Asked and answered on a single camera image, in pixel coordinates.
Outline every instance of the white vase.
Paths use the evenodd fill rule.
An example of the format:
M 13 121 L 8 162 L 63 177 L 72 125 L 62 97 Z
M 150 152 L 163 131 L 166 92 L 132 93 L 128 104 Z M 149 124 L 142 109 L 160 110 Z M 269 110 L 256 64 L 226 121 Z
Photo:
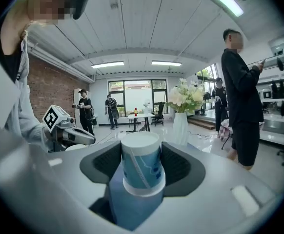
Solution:
M 187 145 L 189 138 L 186 113 L 176 113 L 173 122 L 173 143 Z

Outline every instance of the white ceiling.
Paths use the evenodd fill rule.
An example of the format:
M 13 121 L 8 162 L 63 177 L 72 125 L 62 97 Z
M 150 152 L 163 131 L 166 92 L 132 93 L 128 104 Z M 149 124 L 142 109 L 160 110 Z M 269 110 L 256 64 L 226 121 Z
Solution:
M 225 29 L 242 31 L 247 42 L 282 26 L 267 0 L 235 1 L 244 10 L 239 18 L 212 0 L 89 0 L 79 20 L 33 25 L 29 40 L 86 75 L 198 71 L 223 50 Z M 91 67 L 120 60 L 124 66 Z M 153 60 L 183 64 L 152 66 Z

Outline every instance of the red brick wall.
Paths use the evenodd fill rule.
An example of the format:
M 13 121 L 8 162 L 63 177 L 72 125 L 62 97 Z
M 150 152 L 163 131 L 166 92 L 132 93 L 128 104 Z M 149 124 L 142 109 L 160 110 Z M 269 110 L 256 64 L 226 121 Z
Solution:
M 74 89 L 89 89 L 86 82 L 32 55 L 29 55 L 28 85 L 31 106 L 39 121 L 42 121 L 43 115 L 52 104 L 60 106 L 74 117 Z

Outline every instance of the white floor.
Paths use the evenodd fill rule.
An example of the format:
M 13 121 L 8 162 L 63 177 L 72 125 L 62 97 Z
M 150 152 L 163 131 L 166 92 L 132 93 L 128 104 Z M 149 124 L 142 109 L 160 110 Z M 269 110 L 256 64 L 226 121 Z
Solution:
M 108 126 L 95 127 L 96 144 L 120 140 L 127 134 L 126 130 L 132 129 L 133 126 L 129 128 L 128 125 L 119 126 L 115 130 L 110 130 Z M 155 127 L 154 125 L 150 125 L 150 129 L 152 132 L 159 134 L 161 141 L 169 142 L 173 134 L 173 122 L 165 121 L 164 126 L 157 125 Z M 224 141 L 217 138 L 216 131 L 207 130 L 193 124 L 189 124 L 189 131 L 192 134 L 189 137 L 189 143 L 203 152 L 225 157 L 230 150 L 232 140 L 229 139 L 223 150 L 221 150 Z M 270 145 L 266 142 L 261 142 L 255 165 L 250 172 L 270 186 L 276 193 L 284 193 L 284 166 L 281 165 L 284 156 L 282 154 L 280 156 L 276 155 L 279 149 L 279 147 L 273 144 Z

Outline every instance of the flower bouquet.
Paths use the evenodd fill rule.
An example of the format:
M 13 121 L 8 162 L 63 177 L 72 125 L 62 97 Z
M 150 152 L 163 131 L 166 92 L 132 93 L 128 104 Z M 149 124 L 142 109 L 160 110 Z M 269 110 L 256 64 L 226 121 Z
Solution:
M 173 123 L 173 142 L 186 145 L 188 140 L 188 124 L 186 113 L 200 109 L 203 104 L 203 87 L 191 82 L 188 86 L 185 79 L 171 89 L 167 105 L 176 111 Z

